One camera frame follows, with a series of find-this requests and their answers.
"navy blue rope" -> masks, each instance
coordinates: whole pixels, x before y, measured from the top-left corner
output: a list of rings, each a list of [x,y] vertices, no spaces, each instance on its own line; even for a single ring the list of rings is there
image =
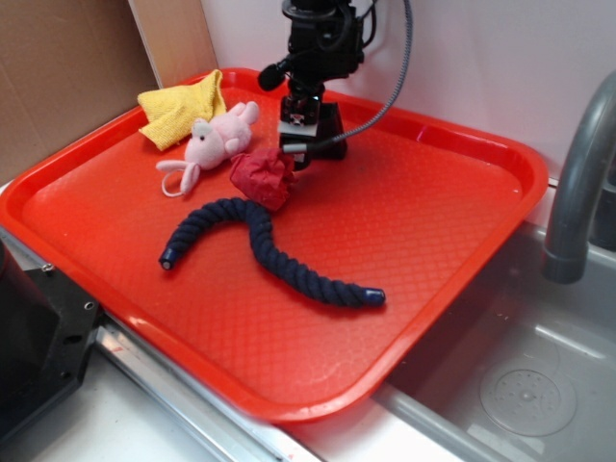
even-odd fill
[[[319,276],[295,258],[278,250],[273,243],[273,226],[268,211],[256,202],[238,197],[219,199],[192,211],[167,242],[167,248],[159,259],[161,266],[171,270],[201,234],[223,221],[245,221],[250,230],[250,246],[257,261],[296,291],[322,303],[339,306],[381,306],[385,303],[385,293],[380,289]]]

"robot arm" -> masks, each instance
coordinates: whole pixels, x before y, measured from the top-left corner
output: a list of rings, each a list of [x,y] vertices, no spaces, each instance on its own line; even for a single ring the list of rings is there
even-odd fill
[[[329,139],[343,132],[335,103],[323,103],[324,82],[348,77],[364,61],[364,18],[350,0],[285,0],[282,13],[291,19],[289,55],[259,75],[263,90],[274,90],[289,76],[289,93],[280,110],[280,144]],[[322,157],[341,159],[345,142],[336,143]],[[295,168],[308,166],[303,153]]]

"red cloth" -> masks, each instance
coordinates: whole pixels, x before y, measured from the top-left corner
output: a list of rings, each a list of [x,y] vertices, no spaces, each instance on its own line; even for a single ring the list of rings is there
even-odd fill
[[[256,149],[231,159],[231,183],[251,200],[276,211],[289,198],[294,159],[278,147]]]

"black machine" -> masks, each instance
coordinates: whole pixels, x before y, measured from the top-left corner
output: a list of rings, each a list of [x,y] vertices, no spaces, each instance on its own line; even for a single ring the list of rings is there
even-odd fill
[[[291,19],[289,55],[271,64],[259,75],[263,90],[274,90],[289,77],[289,94],[280,108],[280,145],[319,143],[343,134],[337,103],[324,103],[324,82],[342,79],[364,61],[363,49],[375,32],[375,2],[361,16],[350,0],[285,0],[282,13]],[[364,41],[364,19],[372,17],[370,37]],[[347,152],[344,139],[328,142],[315,156],[342,159]],[[308,167],[307,152],[295,155],[295,169]]]
[[[59,269],[23,271],[0,241],[0,447],[80,387],[100,314]]]

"red tray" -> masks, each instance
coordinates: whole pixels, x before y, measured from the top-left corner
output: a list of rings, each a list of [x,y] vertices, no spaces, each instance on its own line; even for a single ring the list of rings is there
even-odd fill
[[[284,89],[263,93],[256,76],[224,71],[223,96],[228,107],[257,101],[251,148],[275,146]],[[380,109],[326,96],[340,103],[347,129]],[[155,165],[181,159],[185,144],[161,154],[137,131],[145,123],[137,108],[25,172],[0,197],[0,221],[194,377],[273,422],[322,417],[373,391],[548,181],[524,145],[392,110],[348,140],[346,159],[299,172],[273,216],[279,248],[387,294],[380,309],[337,308],[261,268],[241,223],[216,227],[163,271],[157,260],[189,211],[241,194],[225,163],[202,173],[190,195],[165,197]]]

